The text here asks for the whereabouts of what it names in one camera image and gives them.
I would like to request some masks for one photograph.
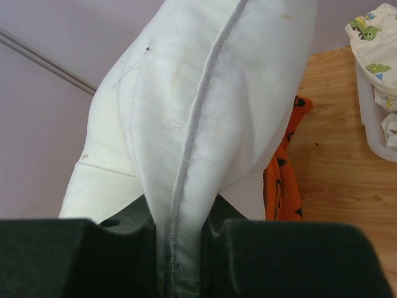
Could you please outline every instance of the green dinosaur print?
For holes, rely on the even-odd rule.
[[[357,30],[360,32],[359,37],[362,40],[375,39],[379,31],[378,27],[365,25],[365,21],[361,17],[356,17],[354,20],[350,21],[349,24],[353,30]]]

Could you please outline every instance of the stitching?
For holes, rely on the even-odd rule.
[[[190,110],[189,117],[189,129],[187,136],[182,147],[181,159],[179,162],[179,167],[177,170],[176,181],[174,184],[174,189],[172,191],[171,205],[169,210],[169,226],[166,234],[165,243],[165,262],[167,267],[167,275],[165,282],[168,282],[168,287],[165,287],[166,297],[174,297],[174,269],[175,269],[175,244],[177,235],[177,217],[179,210],[182,205],[182,190],[185,182],[187,167],[189,165],[190,156],[193,151],[195,134],[199,126],[199,118],[202,111],[203,103],[207,97],[208,87],[212,78],[212,71],[216,66],[218,57],[220,55],[221,49],[225,44],[226,39],[229,37],[233,27],[236,25],[239,17],[244,11],[244,8],[248,0],[239,0],[236,7],[234,8],[229,20],[227,21],[225,27],[221,30],[220,34],[217,36],[210,53],[208,54],[207,60],[205,62],[204,71],[201,80],[198,84],[197,94],[192,104],[192,109]]]

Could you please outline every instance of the diaper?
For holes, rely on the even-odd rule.
[[[397,97],[397,8],[382,4],[346,25],[353,54],[379,91]]]

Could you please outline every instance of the white fabric object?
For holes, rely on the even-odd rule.
[[[346,25],[353,54],[376,89],[397,97],[397,8],[382,4]]]
[[[386,147],[393,151],[397,151],[397,115],[387,115],[381,125],[385,131]]]
[[[263,171],[276,151],[316,6],[165,1],[93,100],[60,217],[101,222],[145,193],[160,289],[165,278],[167,295],[198,296],[202,225],[216,195]]]

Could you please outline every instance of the seam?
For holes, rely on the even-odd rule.
[[[207,56],[205,62],[204,71],[200,82],[198,84],[197,94],[193,101],[192,108],[190,110],[189,117],[189,128],[187,136],[182,147],[181,159],[179,161],[179,167],[177,170],[176,181],[174,189],[172,190],[171,205],[169,209],[169,226],[166,233],[165,239],[165,263],[168,287],[164,288],[166,297],[174,297],[174,269],[175,269],[175,244],[177,234],[177,217],[182,204],[182,190],[185,183],[185,177],[187,173],[187,167],[189,165],[190,156],[194,147],[194,139],[199,126],[199,118],[202,111],[203,103],[207,97],[208,87],[212,78],[212,71],[216,66],[218,57],[221,49],[225,44],[226,39],[229,37],[233,27],[236,25],[239,17],[244,11],[244,8],[248,0],[239,0],[236,7],[234,8],[230,18],[226,25],[217,36],[212,48]]]

